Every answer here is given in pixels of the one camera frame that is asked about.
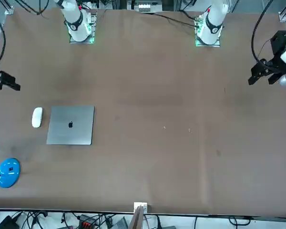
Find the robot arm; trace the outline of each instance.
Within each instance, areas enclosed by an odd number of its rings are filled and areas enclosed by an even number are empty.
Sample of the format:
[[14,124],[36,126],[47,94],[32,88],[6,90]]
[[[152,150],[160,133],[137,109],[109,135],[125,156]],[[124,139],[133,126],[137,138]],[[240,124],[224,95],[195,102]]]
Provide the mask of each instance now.
[[69,34],[76,42],[84,41],[92,31],[89,29],[88,13],[78,8],[76,0],[54,0],[65,17]]
[[217,42],[227,12],[226,0],[213,0],[211,8],[203,13],[203,25],[197,36],[204,44]]
[[252,76],[248,79],[249,85],[254,84],[262,76],[271,75],[268,78],[269,84],[276,81],[282,86],[286,86],[286,31],[278,31],[271,39],[271,47],[274,57],[267,61],[261,59],[252,69]]

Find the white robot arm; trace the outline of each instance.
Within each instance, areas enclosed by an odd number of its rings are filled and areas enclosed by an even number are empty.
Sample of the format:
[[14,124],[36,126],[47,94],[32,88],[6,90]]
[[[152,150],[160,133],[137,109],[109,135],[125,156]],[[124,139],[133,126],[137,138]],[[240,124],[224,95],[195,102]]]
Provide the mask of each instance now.
[[76,42],[84,41],[89,35],[88,13],[85,10],[80,10],[76,0],[54,0],[60,7],[69,30],[69,34]]
[[203,13],[203,25],[197,36],[204,44],[212,45],[217,42],[227,13],[226,0],[213,0],[211,8]]

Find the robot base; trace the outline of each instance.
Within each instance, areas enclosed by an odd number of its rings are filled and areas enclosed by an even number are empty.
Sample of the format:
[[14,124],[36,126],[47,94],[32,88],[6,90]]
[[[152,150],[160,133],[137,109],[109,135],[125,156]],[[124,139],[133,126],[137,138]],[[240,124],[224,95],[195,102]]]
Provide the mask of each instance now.
[[97,14],[91,14],[90,12],[87,13],[87,18],[88,18],[88,30],[90,31],[90,35],[82,42],[77,42],[75,41],[71,36],[70,36],[70,44],[93,44],[95,40],[95,26],[96,26],[96,16]]
[[209,45],[209,44],[203,43],[200,40],[200,38],[198,37],[198,33],[199,33],[203,23],[204,23],[204,20],[203,20],[202,16],[196,17],[195,20],[194,20],[194,24],[199,26],[199,28],[195,28],[195,46],[197,46],[197,47],[201,47],[201,46],[204,46],[204,47],[205,46],[208,46],[208,47],[220,47],[220,39],[219,38],[220,38],[221,30],[222,30],[223,27],[221,27],[221,29],[220,29],[218,40],[214,44]]

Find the table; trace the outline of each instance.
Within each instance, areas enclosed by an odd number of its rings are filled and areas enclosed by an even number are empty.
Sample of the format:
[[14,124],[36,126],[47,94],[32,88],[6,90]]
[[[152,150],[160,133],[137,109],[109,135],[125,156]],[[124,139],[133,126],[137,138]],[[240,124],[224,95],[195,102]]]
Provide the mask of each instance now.
[[[94,45],[70,45],[60,10],[44,16],[16,10],[5,24],[0,69],[21,91],[0,91],[0,162],[17,158],[22,174],[0,207],[286,217],[286,88],[247,84],[259,15],[228,14],[221,48],[127,10],[99,18]],[[285,29],[267,14],[256,52]],[[55,105],[96,107],[92,146],[46,145]]]

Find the white cylinder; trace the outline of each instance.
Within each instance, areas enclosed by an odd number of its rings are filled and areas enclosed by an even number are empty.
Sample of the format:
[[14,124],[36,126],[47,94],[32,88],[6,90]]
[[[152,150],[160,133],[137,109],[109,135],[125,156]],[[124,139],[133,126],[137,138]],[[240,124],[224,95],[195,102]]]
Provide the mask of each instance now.
[[221,32],[221,28],[210,30],[206,23],[206,17],[208,17],[209,22],[214,26],[219,26],[224,22],[225,16],[228,12],[228,5],[222,3],[222,1],[214,1],[210,8],[210,12],[205,12],[203,15],[203,25],[197,34],[201,41],[205,44],[212,45],[216,43]]

